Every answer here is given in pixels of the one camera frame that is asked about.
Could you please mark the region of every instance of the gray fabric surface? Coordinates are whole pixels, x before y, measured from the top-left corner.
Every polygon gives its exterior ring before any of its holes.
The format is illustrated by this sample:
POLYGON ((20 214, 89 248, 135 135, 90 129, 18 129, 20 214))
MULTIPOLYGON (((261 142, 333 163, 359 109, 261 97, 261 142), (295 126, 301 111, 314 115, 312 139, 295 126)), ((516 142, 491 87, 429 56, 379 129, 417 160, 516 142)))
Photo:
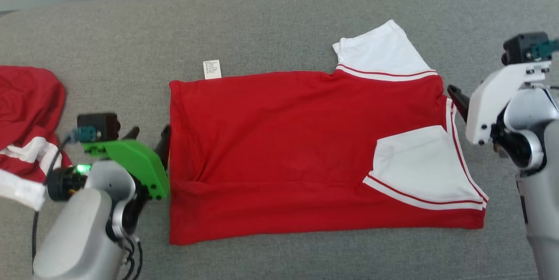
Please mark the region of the gray fabric surface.
MULTIPOLYGON (((60 133, 79 113, 115 111, 123 130, 138 125, 139 140, 155 145, 169 119, 169 81, 203 79, 202 61, 219 59, 224 76, 331 72, 332 43, 394 19, 445 84, 471 93, 501 67, 505 39, 524 31, 559 37, 557 17, 559 0, 91 1, 2 17, 0 64, 44 67, 64 83, 60 133)), ((552 83, 557 71, 556 64, 552 83)), ((142 278, 535 278, 512 164, 462 139, 471 174, 490 198, 482 230, 257 235, 179 247, 168 245, 168 202, 152 202, 138 228, 142 278)), ((77 146, 68 152, 90 161, 77 146)), ((48 202, 39 240, 62 206, 48 202)), ((33 212, 1 200, 0 216, 0 278, 29 278, 33 212)))

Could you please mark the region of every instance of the green light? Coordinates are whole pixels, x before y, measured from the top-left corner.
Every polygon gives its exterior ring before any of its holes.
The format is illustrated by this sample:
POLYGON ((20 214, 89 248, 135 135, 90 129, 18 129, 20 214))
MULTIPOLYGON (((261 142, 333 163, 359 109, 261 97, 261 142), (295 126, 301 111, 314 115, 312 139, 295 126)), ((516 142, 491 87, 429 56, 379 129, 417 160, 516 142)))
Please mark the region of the green light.
POLYGON ((83 174, 91 169, 89 164, 78 164, 76 165, 76 172, 83 174))

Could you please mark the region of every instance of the white sleeve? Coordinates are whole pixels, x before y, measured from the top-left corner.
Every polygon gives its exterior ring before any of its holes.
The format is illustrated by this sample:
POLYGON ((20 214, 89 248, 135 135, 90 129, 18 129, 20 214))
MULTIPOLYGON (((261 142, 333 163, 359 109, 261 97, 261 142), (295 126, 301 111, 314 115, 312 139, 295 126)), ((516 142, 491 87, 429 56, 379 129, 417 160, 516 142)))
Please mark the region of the white sleeve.
POLYGON ((358 37, 341 38, 332 47, 339 63, 359 71, 409 74, 431 69, 392 20, 358 37))

